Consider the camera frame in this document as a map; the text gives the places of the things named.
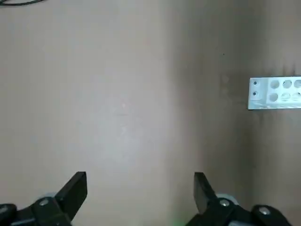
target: perforated plate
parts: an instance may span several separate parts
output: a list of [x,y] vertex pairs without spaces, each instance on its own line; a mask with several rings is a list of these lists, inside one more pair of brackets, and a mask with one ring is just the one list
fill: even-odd
[[301,108],[301,77],[250,78],[248,109]]

